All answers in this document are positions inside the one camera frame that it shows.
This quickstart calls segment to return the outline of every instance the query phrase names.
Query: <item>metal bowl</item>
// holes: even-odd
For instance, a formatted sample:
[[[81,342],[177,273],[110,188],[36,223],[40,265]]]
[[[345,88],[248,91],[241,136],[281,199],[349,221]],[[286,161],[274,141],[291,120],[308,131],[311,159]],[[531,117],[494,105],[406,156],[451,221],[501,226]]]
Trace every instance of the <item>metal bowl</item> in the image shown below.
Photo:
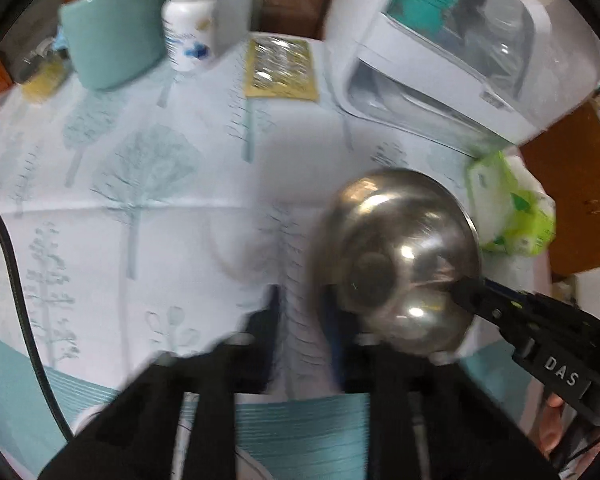
[[[370,173],[338,193],[314,239],[313,290],[335,284],[340,307],[401,351],[460,345],[472,316],[448,288],[480,276],[480,253],[471,219],[435,180]]]

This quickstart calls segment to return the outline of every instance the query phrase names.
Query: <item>table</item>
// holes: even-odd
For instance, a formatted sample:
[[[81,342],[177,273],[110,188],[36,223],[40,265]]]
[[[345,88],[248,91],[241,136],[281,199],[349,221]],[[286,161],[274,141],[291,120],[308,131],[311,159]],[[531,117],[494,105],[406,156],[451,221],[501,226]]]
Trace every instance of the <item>table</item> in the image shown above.
[[[36,345],[76,428],[155,352],[211,348],[279,283],[274,377],[267,396],[238,407],[242,478],[302,470],[306,479],[362,479],[366,397],[338,395],[304,308],[312,229],[339,187],[383,166],[429,174],[468,206],[470,159],[341,111],[317,41],[319,103],[246,100],[244,50],[193,76],[163,61],[111,92],[88,92],[72,75],[42,106],[12,91],[0,112],[0,212]],[[485,272],[536,288],[532,260],[487,255]],[[0,251],[0,448],[36,475],[63,440],[8,286]],[[531,380],[507,352],[480,322],[461,349],[467,369],[521,420]]]

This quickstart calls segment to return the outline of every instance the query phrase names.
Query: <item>gold packet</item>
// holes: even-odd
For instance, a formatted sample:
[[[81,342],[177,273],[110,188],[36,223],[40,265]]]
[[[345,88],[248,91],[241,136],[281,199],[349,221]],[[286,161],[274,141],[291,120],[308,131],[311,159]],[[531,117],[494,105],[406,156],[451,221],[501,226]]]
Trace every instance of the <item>gold packet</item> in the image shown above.
[[[255,36],[247,47],[245,97],[318,100],[309,43]]]

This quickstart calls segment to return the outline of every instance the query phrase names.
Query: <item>white printed label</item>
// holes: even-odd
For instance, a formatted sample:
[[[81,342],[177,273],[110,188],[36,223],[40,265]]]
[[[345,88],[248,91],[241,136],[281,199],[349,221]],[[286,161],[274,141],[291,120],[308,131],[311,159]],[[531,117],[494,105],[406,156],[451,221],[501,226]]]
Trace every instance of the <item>white printed label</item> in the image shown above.
[[[202,20],[192,32],[177,32],[171,23],[164,21],[167,55],[174,69],[188,72],[214,57],[213,23]]]

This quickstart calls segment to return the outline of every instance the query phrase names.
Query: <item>white appliance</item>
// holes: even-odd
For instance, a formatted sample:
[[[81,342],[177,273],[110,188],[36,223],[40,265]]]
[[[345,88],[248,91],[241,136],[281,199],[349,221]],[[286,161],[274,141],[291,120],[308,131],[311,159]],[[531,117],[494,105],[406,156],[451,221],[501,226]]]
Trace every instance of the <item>white appliance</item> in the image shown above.
[[[388,14],[392,0],[331,0],[324,39],[347,112],[471,156],[523,144],[600,85],[600,41],[567,0],[524,5],[524,68],[507,91],[468,61],[465,33],[485,0],[460,0],[435,37]]]

